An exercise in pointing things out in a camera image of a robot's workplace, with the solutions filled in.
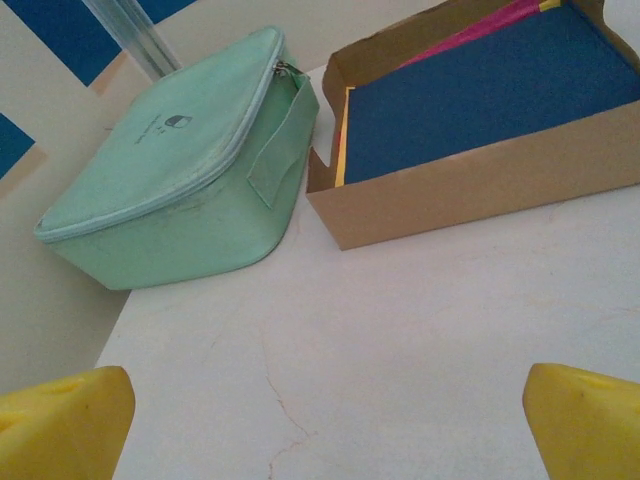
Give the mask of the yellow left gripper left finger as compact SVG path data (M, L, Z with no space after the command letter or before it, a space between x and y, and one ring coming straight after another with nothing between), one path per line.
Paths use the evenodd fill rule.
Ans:
M1 396L3 479L111 479L135 412L120 366Z

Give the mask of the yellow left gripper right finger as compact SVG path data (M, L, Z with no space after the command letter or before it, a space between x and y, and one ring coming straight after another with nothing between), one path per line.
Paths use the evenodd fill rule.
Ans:
M639 477L639 385L561 364L537 363L522 396L551 479Z

